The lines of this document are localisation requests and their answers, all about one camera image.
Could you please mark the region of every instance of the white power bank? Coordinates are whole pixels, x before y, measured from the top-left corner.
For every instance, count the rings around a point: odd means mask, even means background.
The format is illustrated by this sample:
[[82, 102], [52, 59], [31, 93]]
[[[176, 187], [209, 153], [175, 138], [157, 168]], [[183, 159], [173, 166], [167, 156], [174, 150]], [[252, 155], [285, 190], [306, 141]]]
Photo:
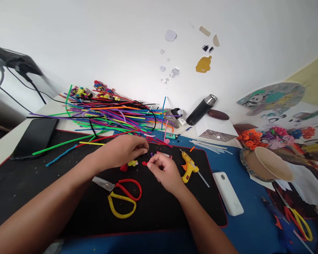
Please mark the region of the white power bank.
[[225, 172], [213, 173], [218, 190], [223, 199], [227, 212], [232, 216], [244, 213], [244, 209], [240, 204], [236, 192], [234, 191], [230, 180]]

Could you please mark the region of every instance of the hand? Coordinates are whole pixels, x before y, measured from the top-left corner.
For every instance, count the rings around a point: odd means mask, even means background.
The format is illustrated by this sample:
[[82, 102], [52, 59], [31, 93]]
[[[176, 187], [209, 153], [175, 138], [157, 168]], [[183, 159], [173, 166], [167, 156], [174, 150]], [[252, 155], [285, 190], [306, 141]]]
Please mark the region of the hand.
[[143, 137], [120, 135], [89, 155], [94, 170], [99, 173], [105, 169], [116, 168], [129, 163], [147, 153], [148, 143]]
[[147, 163], [147, 167], [164, 188], [174, 196], [186, 188], [175, 162], [164, 154], [154, 155]]

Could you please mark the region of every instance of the white paper circle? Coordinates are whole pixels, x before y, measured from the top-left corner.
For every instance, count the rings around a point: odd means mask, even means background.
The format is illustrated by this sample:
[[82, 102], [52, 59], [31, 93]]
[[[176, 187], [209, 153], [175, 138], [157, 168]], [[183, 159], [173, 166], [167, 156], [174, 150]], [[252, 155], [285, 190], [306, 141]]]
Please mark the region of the white paper circle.
[[174, 41], [176, 39], [176, 37], [177, 37], [177, 34], [176, 34], [175, 31], [173, 31], [173, 30], [167, 30], [166, 31], [166, 34], [165, 34], [166, 40]]

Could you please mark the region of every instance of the silver thermos cap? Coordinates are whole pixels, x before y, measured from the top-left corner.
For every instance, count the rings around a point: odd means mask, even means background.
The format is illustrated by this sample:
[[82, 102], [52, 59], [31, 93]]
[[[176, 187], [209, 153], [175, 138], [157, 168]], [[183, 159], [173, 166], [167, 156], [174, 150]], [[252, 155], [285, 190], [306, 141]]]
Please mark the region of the silver thermos cap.
[[209, 95], [204, 99], [204, 101], [207, 105], [214, 106], [217, 101], [217, 97], [215, 97], [214, 95]]

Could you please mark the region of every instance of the yellow scissors handle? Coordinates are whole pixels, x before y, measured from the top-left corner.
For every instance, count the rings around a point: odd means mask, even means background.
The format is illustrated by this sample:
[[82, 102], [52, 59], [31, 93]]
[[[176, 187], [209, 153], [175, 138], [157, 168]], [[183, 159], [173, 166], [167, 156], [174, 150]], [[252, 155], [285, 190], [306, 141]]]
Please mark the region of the yellow scissors handle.
[[[112, 197], [131, 202], [134, 205], [133, 206], [133, 210], [130, 213], [126, 213], [126, 214], [118, 213], [116, 211], [116, 209], [114, 208]], [[135, 209], [137, 208], [137, 204], [136, 204], [136, 202], [134, 200], [132, 200], [132, 199], [130, 199], [128, 197], [125, 197], [125, 196], [121, 196], [121, 195], [115, 194], [114, 192], [111, 192], [110, 195], [107, 196], [107, 198], [108, 198], [108, 202], [110, 204], [110, 208], [111, 208], [111, 211], [112, 211], [113, 215], [115, 217], [119, 218], [119, 219], [126, 219], [126, 218], [130, 217], [135, 212]]]
[[302, 231], [304, 232], [305, 238], [306, 238], [308, 241], [312, 242], [312, 241], [313, 241], [312, 231], [311, 231], [310, 227], [308, 226], [308, 224], [306, 223], [306, 221], [305, 221], [305, 220], [303, 219], [303, 217], [302, 217], [296, 210], [294, 210], [293, 208], [291, 208], [291, 212], [293, 213], [294, 218], [296, 219], [296, 221], [297, 221], [299, 227], [300, 227], [300, 228], [302, 229]]

